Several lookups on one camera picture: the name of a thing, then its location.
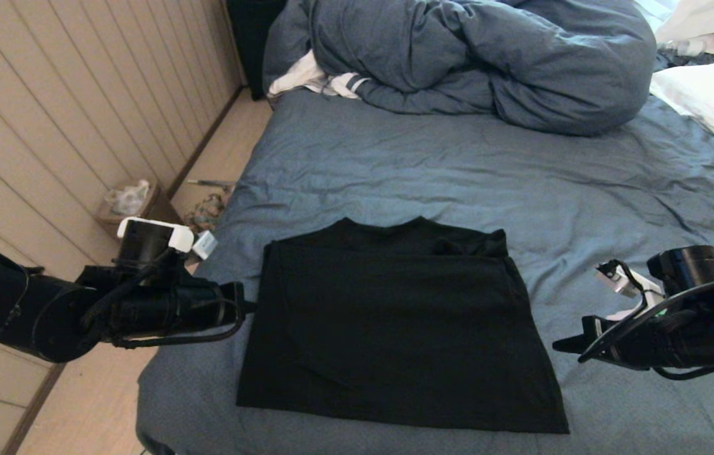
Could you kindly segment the black t-shirt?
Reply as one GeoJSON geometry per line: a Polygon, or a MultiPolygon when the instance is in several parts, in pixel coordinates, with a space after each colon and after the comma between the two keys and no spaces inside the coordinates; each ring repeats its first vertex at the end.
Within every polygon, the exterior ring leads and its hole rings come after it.
{"type": "Polygon", "coordinates": [[[243,407],[416,427],[568,434],[504,230],[345,218],[270,242],[243,407]]]}

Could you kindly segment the small clutter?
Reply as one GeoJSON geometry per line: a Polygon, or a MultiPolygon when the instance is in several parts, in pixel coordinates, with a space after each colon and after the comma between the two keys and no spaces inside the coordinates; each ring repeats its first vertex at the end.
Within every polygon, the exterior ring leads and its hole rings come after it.
{"type": "Polygon", "coordinates": [[[183,221],[199,235],[204,231],[213,231],[225,210],[226,199],[223,194],[212,193],[184,214],[183,221]]]}

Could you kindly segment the brown trash bin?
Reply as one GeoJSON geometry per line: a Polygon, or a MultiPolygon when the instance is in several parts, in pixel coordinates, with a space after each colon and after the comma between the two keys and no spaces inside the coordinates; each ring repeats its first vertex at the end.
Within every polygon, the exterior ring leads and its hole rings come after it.
{"type": "MultiPolygon", "coordinates": [[[[123,183],[116,185],[113,189],[121,189],[124,185],[131,185],[140,179],[129,179],[129,181],[124,181],[123,183]]],[[[159,220],[163,222],[169,222],[170,224],[183,224],[183,219],[178,215],[177,210],[172,205],[172,202],[161,189],[158,183],[151,183],[151,190],[147,196],[147,201],[145,202],[140,213],[137,213],[138,218],[159,220]]],[[[118,240],[117,231],[120,222],[127,217],[127,215],[114,215],[109,210],[108,205],[105,203],[105,196],[98,207],[96,213],[96,219],[100,227],[109,234],[109,236],[115,241],[118,240]]]]}

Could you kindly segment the white plastic bin bag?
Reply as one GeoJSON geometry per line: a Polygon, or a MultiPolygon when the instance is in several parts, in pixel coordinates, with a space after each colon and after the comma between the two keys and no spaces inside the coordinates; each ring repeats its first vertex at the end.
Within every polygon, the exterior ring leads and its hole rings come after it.
{"type": "Polygon", "coordinates": [[[114,215],[136,216],[147,201],[150,190],[149,182],[140,179],[134,184],[109,191],[104,196],[104,201],[114,215]]]}

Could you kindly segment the blue bed sheet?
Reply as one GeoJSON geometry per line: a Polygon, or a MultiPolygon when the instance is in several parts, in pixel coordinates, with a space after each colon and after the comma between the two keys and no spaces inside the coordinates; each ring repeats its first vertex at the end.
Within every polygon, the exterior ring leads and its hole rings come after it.
{"type": "MultiPolygon", "coordinates": [[[[671,248],[714,246],[714,136],[651,97],[597,137],[493,116],[398,115],[293,92],[276,106],[198,273],[258,288],[264,246],[349,218],[423,216],[503,229],[544,343],[623,301],[594,278],[671,248]]],[[[333,420],[234,403],[248,328],[162,348],[138,379],[138,440],[155,455],[714,455],[714,374],[669,381],[550,352],[570,435],[333,420]]]]}

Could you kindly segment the white striped garment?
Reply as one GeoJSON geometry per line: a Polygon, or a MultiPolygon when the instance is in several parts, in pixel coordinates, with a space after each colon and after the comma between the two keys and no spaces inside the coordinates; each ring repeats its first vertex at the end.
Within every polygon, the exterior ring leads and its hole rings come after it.
{"type": "Polygon", "coordinates": [[[359,100],[357,90],[370,80],[356,73],[328,74],[319,66],[313,50],[309,50],[284,75],[270,84],[267,98],[276,100],[291,90],[304,88],[317,94],[359,100]]]}

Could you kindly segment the black bedside cabinet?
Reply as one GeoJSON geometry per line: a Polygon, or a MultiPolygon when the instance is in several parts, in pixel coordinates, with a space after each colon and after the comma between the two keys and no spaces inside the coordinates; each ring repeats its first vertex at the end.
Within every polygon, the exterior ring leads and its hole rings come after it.
{"type": "Polygon", "coordinates": [[[225,0],[239,62],[253,100],[265,97],[262,68],[270,27],[287,4],[287,0],[225,0]]]}

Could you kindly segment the dark patterned cloth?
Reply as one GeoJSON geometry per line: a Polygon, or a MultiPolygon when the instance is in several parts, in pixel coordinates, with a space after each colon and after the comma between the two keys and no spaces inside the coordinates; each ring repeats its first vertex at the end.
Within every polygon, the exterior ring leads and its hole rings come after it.
{"type": "Polygon", "coordinates": [[[653,72],[660,72],[675,67],[701,66],[702,64],[714,64],[714,54],[702,52],[694,56],[682,55],[668,49],[657,51],[653,72]]]}

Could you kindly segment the crumpled blue duvet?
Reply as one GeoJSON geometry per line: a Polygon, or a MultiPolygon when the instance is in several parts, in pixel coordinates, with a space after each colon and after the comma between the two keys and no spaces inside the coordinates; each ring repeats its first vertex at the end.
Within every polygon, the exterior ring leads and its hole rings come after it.
{"type": "Polygon", "coordinates": [[[648,98],[657,41],[632,0],[288,0],[265,43],[265,92],[309,50],[371,78],[370,106],[490,114],[594,136],[648,98]]]}

